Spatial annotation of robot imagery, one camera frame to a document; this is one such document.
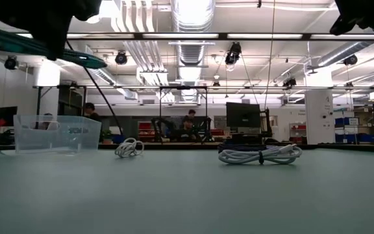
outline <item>transparent storage container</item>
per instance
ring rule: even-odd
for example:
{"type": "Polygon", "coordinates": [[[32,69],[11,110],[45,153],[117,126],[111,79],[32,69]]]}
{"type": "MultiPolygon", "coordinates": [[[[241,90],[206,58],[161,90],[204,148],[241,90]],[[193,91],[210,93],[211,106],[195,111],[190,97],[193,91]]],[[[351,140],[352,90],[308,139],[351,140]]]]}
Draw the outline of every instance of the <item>transparent storage container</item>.
{"type": "Polygon", "coordinates": [[[82,116],[14,116],[16,153],[95,151],[101,123],[82,116]]]}

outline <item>black cable tie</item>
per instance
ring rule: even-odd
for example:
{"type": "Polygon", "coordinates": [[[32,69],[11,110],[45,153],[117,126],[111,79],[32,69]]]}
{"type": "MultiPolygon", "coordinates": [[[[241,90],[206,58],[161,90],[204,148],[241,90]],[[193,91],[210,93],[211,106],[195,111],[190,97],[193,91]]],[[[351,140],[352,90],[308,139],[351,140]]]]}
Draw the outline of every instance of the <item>black cable tie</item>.
{"type": "Polygon", "coordinates": [[[262,154],[262,151],[259,151],[259,164],[264,164],[264,155],[262,154]]]}

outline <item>white ceiling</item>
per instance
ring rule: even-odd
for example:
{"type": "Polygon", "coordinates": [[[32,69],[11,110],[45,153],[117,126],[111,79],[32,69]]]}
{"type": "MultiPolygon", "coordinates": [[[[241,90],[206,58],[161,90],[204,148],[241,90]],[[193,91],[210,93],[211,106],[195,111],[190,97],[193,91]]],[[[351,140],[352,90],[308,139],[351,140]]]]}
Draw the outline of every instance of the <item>white ceiling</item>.
{"type": "MultiPolygon", "coordinates": [[[[216,3],[234,3],[239,4],[244,1],[235,0],[217,0],[216,3]]],[[[328,7],[333,0],[281,0],[277,1],[278,6],[289,6],[299,8],[313,8],[313,7],[328,7]]],[[[272,1],[262,1],[262,5],[271,5],[272,1]]],[[[168,5],[168,0],[155,0],[154,5],[168,5]]],[[[338,17],[337,10],[327,12],[306,12],[306,11],[291,11],[291,10],[275,10],[274,27],[273,23],[273,9],[272,8],[255,8],[255,7],[216,7],[214,20],[211,31],[234,32],[234,33],[328,33],[330,27],[338,17]]],[[[170,12],[160,12],[157,9],[153,11],[153,21],[155,29],[158,32],[171,32],[172,21],[170,12]]],[[[6,31],[20,32],[18,29],[13,29],[0,22],[0,29],[6,31]]],[[[87,32],[113,32],[110,26],[110,19],[103,18],[99,23],[89,24],[73,19],[71,22],[69,32],[71,33],[87,33],[87,32]]],[[[352,33],[361,33],[362,30],[356,28],[352,33]]],[[[216,42],[215,45],[208,46],[206,52],[205,65],[201,74],[202,83],[211,85],[213,76],[219,75],[221,85],[244,85],[248,83],[248,79],[253,84],[266,85],[268,79],[272,81],[278,77],[282,72],[293,66],[291,62],[298,62],[305,56],[308,56],[307,42],[273,42],[272,54],[270,51],[271,42],[240,42],[242,46],[243,58],[249,74],[249,78],[241,59],[235,66],[234,71],[226,72],[224,64],[219,67],[219,64],[212,59],[211,55],[222,57],[226,50],[230,47],[232,42],[216,42]],[[269,62],[269,56],[275,58],[271,61],[271,67],[266,66],[269,62]],[[285,58],[289,58],[289,63],[285,63],[285,58]]],[[[118,50],[125,49],[122,41],[73,41],[75,48],[83,48],[85,45],[91,47],[95,55],[98,57],[107,57],[108,70],[110,73],[116,75],[116,79],[120,83],[128,85],[138,85],[134,78],[136,74],[136,65],[129,57],[129,61],[124,66],[118,66],[114,62],[114,55],[118,50]]],[[[320,57],[344,44],[344,42],[310,42],[310,56],[320,57]]],[[[169,72],[169,81],[173,81],[177,76],[177,69],[175,65],[175,48],[168,45],[166,41],[159,41],[160,54],[165,67],[169,72]]],[[[358,64],[374,57],[374,45],[356,54],[358,57],[358,64]]],[[[32,63],[30,58],[24,58],[26,62],[32,63]]],[[[349,72],[344,72],[347,68],[343,65],[334,65],[333,67],[333,81],[341,83],[374,72],[374,61],[367,63],[365,66],[359,66],[349,72]]],[[[78,66],[65,67],[62,73],[65,79],[73,79],[82,84],[90,84],[83,69],[78,66]]],[[[303,83],[302,76],[297,77],[298,83],[303,83]]],[[[373,85],[374,80],[365,82],[362,85],[373,85]]]]}

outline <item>gray tabletop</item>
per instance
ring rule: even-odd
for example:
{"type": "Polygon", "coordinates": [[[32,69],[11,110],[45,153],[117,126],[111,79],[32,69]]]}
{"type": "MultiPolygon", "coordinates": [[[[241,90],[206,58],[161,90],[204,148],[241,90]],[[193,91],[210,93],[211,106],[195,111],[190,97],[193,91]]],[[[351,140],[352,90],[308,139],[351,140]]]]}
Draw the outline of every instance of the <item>gray tabletop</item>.
{"type": "Polygon", "coordinates": [[[0,233],[374,233],[374,153],[307,150],[288,166],[3,154],[0,233]]]}

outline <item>white cord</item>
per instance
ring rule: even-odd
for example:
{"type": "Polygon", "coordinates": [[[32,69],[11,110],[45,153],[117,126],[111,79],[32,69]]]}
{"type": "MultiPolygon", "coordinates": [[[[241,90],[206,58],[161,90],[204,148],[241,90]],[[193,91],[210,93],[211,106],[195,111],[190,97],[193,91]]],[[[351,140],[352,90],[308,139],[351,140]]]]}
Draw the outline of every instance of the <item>white cord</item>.
{"type": "Polygon", "coordinates": [[[262,154],[263,161],[271,161],[279,164],[290,164],[293,163],[296,158],[300,157],[303,154],[303,151],[295,144],[284,147],[275,146],[270,149],[262,150],[261,152],[225,149],[219,153],[219,160],[229,164],[249,163],[259,161],[260,154],[262,154]]]}
{"type": "Polygon", "coordinates": [[[115,154],[121,158],[133,157],[142,154],[143,152],[143,142],[136,140],[135,138],[128,138],[124,140],[116,149],[115,154]],[[142,146],[141,151],[136,150],[136,145],[140,144],[142,146]]]}

